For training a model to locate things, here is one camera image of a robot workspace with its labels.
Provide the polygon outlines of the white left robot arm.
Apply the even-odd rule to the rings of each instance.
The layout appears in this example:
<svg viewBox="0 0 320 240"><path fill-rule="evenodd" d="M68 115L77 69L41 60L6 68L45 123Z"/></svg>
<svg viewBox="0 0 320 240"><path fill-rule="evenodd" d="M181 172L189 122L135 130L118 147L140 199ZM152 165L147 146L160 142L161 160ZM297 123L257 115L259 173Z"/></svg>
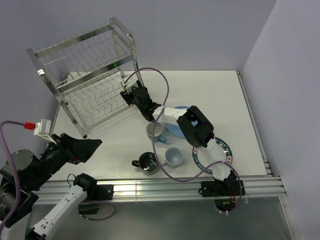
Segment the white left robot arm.
<svg viewBox="0 0 320 240"><path fill-rule="evenodd" d="M75 175L67 186L48 181L65 165L86 163L104 143L102 139L77 139L62 133L48 137L41 157L30 150L7 150L1 168L0 238L50 240L63 219L79 209L80 216L113 198L112 185L100 185L87 173Z"/></svg>

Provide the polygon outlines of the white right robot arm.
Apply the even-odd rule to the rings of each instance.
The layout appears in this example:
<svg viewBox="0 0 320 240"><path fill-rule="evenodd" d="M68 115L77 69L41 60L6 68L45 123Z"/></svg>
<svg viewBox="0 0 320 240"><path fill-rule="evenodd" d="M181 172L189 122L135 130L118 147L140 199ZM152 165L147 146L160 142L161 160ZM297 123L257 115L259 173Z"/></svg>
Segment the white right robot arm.
<svg viewBox="0 0 320 240"><path fill-rule="evenodd" d="M207 148L210 142L216 143L214 127L198 107L194 105L184 109L165 107L164 104L160 105L152 101L148 89L142 85L136 85L130 89L125 88L124 91L120 92L120 95L129 106L135 105L140 110L142 116L151 123L150 139L153 154L158 163L160 161L156 153L155 142L158 138L156 136L156 127L160 119L166 124L178 126L194 150ZM210 190L209 193L214 196L229 196L233 193L238 194L239 197L244 196L245 187L243 186L243 181L240 180L239 174L231 164L225 161L216 161L209 164L190 179L174 178L165 170L163 172L167 177L176 182L186 183L197 179L214 165L226 166L226 168L221 172L221 176L215 175L212 171L214 189Z"/></svg>

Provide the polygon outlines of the white mug blue handle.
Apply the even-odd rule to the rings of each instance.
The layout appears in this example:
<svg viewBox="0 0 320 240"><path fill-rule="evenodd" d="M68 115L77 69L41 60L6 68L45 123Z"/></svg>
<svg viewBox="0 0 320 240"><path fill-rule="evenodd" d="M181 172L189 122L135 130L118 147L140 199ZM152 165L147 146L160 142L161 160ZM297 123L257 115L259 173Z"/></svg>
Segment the white mug blue handle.
<svg viewBox="0 0 320 240"><path fill-rule="evenodd" d="M163 127L160 123L150 122L146 126L146 134L150 140L154 140L155 143L167 142L167 139L163 136Z"/></svg>

